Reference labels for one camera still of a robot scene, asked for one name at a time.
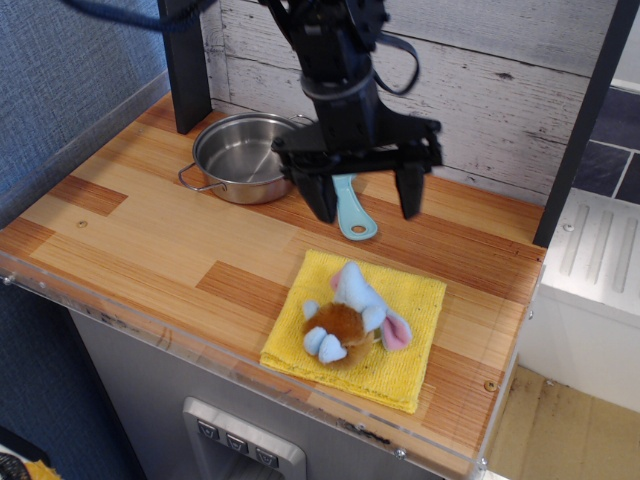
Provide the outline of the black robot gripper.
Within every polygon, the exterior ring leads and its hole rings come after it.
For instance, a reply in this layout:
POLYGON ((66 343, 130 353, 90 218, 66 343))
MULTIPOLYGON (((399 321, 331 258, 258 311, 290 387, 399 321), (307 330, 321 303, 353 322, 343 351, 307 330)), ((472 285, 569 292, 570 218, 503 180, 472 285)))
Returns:
POLYGON ((316 218, 333 223, 337 194, 332 175, 395 170, 406 220, 421 211, 425 172, 442 164, 441 123, 399 114, 380 100, 377 87, 328 94, 303 86, 318 121, 276 137, 287 175, 316 218))

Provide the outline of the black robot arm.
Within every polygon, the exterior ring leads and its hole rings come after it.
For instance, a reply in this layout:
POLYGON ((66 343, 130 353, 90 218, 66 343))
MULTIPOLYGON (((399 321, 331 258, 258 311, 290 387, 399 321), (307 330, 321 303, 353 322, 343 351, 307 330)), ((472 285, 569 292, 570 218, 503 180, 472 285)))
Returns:
POLYGON ((385 106, 385 84, 374 70, 377 43, 415 52, 383 34, 389 17, 381 1, 269 1, 267 7, 295 51, 300 84, 317 122, 274 139, 272 149, 315 216, 334 221, 333 176, 392 170, 405 218, 421 208, 424 177, 442 163, 437 120, 385 106))

